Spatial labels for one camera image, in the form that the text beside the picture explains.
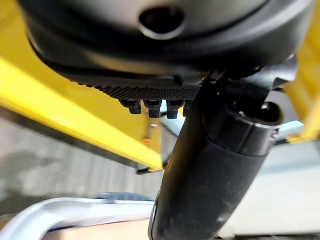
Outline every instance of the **textured black grip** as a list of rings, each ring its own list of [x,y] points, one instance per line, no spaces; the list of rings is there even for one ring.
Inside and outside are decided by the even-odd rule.
[[[153,240],[212,239],[241,201],[269,152],[271,135],[281,120],[278,106],[272,105],[277,121],[263,125],[261,119],[256,119],[256,124],[217,102],[215,99],[215,106],[208,107],[198,99],[188,113],[163,176],[150,227]],[[228,132],[223,127],[226,121],[239,125],[234,128],[238,132]],[[252,148],[257,142],[253,139],[263,151]]]

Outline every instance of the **gray surface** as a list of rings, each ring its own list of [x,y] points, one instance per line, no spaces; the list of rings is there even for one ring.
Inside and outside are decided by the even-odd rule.
[[[155,197],[163,173],[136,175],[136,166],[122,163],[133,164],[0,108],[0,215],[45,199],[99,192]]]

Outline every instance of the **round hole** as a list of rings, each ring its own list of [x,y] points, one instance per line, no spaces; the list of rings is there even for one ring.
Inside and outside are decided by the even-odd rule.
[[[281,110],[274,102],[265,102],[263,107],[257,112],[257,118],[266,122],[276,123],[282,121]]]
[[[140,14],[140,31],[149,38],[168,40],[183,30],[184,13],[177,7],[155,7]]]

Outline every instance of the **yellow metal frame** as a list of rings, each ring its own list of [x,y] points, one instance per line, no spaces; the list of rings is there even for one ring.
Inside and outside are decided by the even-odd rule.
[[[32,52],[12,0],[0,0],[0,104],[37,122],[111,151],[152,171],[162,169],[161,131],[142,143],[147,118],[96,89],[54,73]]]
[[[304,123],[303,133],[291,143],[315,140],[320,133],[320,0],[304,44],[298,52],[298,74],[286,87],[291,104]]]

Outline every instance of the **gray floor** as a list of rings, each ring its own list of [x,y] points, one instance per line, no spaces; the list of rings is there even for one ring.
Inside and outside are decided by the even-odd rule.
[[[164,137],[166,156],[175,137]],[[0,215],[63,196],[134,192],[155,197],[163,173],[136,175],[136,168],[132,161],[0,108]]]

